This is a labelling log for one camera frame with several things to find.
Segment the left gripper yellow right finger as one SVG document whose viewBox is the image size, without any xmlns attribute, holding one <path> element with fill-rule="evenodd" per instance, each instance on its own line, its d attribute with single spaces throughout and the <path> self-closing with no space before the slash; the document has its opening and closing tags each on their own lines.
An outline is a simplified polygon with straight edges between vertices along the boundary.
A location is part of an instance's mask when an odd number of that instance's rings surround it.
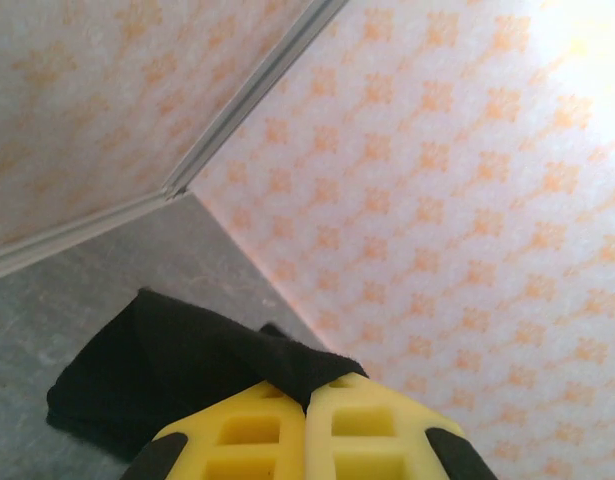
<svg viewBox="0 0 615 480">
<path fill-rule="evenodd" d="M 305 480 L 498 480 L 463 429 L 359 374 L 311 394 Z"/>
</svg>

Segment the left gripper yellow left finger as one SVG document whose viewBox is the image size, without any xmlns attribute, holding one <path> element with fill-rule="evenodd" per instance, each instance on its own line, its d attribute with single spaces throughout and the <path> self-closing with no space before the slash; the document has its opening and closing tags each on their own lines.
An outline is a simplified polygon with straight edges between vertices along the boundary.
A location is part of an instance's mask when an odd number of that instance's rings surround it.
<svg viewBox="0 0 615 480">
<path fill-rule="evenodd" d="M 304 480 L 305 414 L 261 382 L 159 431 L 129 480 Z"/>
</svg>

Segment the black floral print t-shirt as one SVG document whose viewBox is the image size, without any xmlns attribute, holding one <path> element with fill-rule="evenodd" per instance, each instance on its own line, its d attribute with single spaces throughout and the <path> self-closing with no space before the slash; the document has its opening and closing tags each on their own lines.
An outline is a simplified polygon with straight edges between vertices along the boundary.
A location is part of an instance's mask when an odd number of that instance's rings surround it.
<svg viewBox="0 0 615 480">
<path fill-rule="evenodd" d="M 272 322 L 250 329 L 142 289 L 59 375 L 46 421 L 130 462 L 165 426 L 262 381 L 306 408 L 317 388 L 364 372 Z"/>
</svg>

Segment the aluminium side rail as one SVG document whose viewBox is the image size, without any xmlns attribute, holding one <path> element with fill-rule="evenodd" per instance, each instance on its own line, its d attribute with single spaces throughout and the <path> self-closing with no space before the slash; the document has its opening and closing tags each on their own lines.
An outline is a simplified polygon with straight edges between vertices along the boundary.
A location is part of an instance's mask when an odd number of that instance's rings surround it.
<svg viewBox="0 0 615 480">
<path fill-rule="evenodd" d="M 0 248 L 0 278 L 168 206 L 185 194 L 185 190 L 161 190 Z"/>
</svg>

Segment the aluminium frame post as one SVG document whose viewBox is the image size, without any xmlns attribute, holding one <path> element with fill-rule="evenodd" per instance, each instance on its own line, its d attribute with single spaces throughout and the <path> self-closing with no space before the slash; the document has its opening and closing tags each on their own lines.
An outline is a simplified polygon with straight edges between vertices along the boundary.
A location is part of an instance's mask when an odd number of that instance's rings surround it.
<svg viewBox="0 0 615 480">
<path fill-rule="evenodd" d="M 195 176 L 348 2 L 310 0 L 291 28 L 272 43 L 262 63 L 231 95 L 216 119 L 184 152 L 181 162 L 163 184 L 161 193 L 165 198 L 185 192 Z"/>
</svg>

